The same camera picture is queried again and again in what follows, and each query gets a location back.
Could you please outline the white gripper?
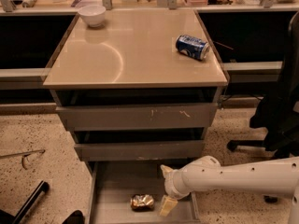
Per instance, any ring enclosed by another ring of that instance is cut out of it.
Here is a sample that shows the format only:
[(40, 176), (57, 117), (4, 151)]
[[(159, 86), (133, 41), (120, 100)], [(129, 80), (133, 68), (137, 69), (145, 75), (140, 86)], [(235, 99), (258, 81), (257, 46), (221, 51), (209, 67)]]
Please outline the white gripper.
[(165, 191), (170, 197), (168, 195), (163, 196), (159, 208), (159, 216), (167, 217), (177, 206), (177, 200), (189, 195), (189, 189), (184, 184), (179, 170), (173, 170), (171, 167), (163, 164), (160, 168), (164, 177)]

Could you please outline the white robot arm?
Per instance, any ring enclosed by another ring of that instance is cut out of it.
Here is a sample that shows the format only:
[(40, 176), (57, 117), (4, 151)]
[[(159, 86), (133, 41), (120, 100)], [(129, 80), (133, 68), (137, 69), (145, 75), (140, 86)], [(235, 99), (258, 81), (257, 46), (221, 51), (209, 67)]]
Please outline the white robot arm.
[(161, 170), (166, 192), (159, 211), (162, 217), (193, 191), (228, 189), (289, 198), (292, 208), (288, 224), (299, 224), (298, 157), (221, 166), (214, 157), (204, 156), (180, 169), (162, 165)]

